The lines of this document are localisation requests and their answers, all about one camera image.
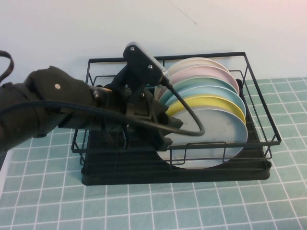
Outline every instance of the yellow plate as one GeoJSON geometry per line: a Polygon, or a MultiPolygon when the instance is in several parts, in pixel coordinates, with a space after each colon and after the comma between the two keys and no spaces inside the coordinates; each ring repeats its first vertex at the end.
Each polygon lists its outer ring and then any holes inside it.
{"type": "MultiPolygon", "coordinates": [[[[233,102],[216,95],[211,94],[197,94],[189,97],[185,97],[184,100],[190,107],[197,107],[203,105],[217,106],[228,110],[234,115],[238,116],[245,124],[245,117],[242,110],[233,102]]],[[[184,110],[184,106],[180,101],[172,103],[167,110],[166,114],[172,116],[181,110],[184,110]]]]}

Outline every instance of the screw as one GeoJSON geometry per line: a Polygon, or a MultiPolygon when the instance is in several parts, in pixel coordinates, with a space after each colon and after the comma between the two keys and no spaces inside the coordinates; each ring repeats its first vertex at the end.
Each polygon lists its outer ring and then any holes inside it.
{"type": "Polygon", "coordinates": [[[98,98],[99,97],[99,92],[97,90],[95,90],[93,92],[94,98],[98,98]]]}

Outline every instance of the stack of plates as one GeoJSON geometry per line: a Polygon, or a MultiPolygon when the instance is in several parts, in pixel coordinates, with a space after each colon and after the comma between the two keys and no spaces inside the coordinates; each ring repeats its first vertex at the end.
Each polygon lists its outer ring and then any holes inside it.
{"type": "MultiPolygon", "coordinates": [[[[172,145],[186,145],[197,142],[242,143],[248,138],[245,126],[246,108],[239,97],[239,86],[235,78],[221,64],[202,57],[188,58],[175,63],[168,69],[169,80],[174,89],[193,109],[204,125],[206,133],[201,137],[189,137],[169,134],[172,145]]],[[[166,104],[169,116],[183,121],[182,129],[198,131],[194,119],[184,106],[165,87],[156,87],[156,100],[166,104]]],[[[236,156],[242,148],[226,148],[225,157],[236,156]]],[[[173,150],[173,160],[184,158],[185,151],[173,150]]],[[[170,152],[158,152],[166,161],[170,160],[170,152]]],[[[186,161],[173,161],[180,168],[202,169],[222,164],[222,160],[190,160],[197,158],[222,158],[224,148],[189,149],[186,161]]]]}

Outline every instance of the black wire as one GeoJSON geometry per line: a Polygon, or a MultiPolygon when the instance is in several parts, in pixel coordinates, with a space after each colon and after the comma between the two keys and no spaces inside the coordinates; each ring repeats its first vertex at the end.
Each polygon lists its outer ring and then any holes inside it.
{"type": "Polygon", "coordinates": [[[10,60],[10,65],[6,69],[6,71],[0,76],[0,83],[11,74],[14,69],[14,62],[11,55],[8,52],[0,50],[0,57],[8,58],[10,60]]]}
{"type": "Polygon", "coordinates": [[[185,109],[189,112],[189,114],[193,117],[193,119],[195,120],[196,124],[198,125],[198,127],[200,128],[199,136],[204,135],[205,133],[205,128],[202,125],[202,122],[200,121],[200,119],[196,116],[196,114],[194,113],[194,111],[191,109],[191,107],[185,102],[185,100],[179,95],[179,93],[173,88],[173,86],[168,82],[165,84],[165,86],[177,97],[177,99],[183,104],[183,106],[185,107],[185,109]]]}
{"type": "Polygon", "coordinates": [[[129,123],[133,125],[137,125],[140,127],[144,128],[151,128],[151,129],[157,129],[157,130],[164,130],[168,131],[171,133],[177,133],[181,135],[186,135],[186,136],[202,136],[204,134],[204,128],[200,122],[200,120],[197,118],[197,116],[194,114],[192,111],[189,112],[192,116],[196,117],[194,118],[195,121],[197,122],[198,126],[200,127],[200,132],[194,132],[194,131],[188,131],[188,130],[180,130],[177,128],[173,128],[170,126],[165,126],[159,123],[154,123],[146,120],[142,120],[139,118],[135,118],[133,116],[128,116],[124,114],[120,114],[114,111],[102,109],[102,108],[94,108],[90,106],[85,106],[85,105],[80,105],[80,104],[75,104],[75,103],[67,103],[67,102],[61,102],[61,101],[29,101],[29,102],[21,102],[21,103],[16,103],[12,104],[10,106],[7,106],[5,108],[0,109],[0,116],[3,116],[6,113],[12,112],[17,109],[24,109],[24,108],[33,108],[33,107],[44,107],[44,108],[56,108],[56,109],[61,109],[61,108],[66,108],[66,109],[72,109],[72,110],[80,110],[83,112],[88,112],[97,116],[104,116],[104,117],[109,117],[114,120],[118,120],[124,123],[129,123]]]}

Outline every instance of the table surface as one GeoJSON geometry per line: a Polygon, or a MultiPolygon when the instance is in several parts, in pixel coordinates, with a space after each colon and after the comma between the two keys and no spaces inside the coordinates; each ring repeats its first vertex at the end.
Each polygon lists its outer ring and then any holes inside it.
{"type": "Polygon", "coordinates": [[[14,149],[0,230],[307,229],[307,79],[259,84],[283,137],[268,180],[86,187],[70,151],[73,132],[55,129],[14,149]]]}

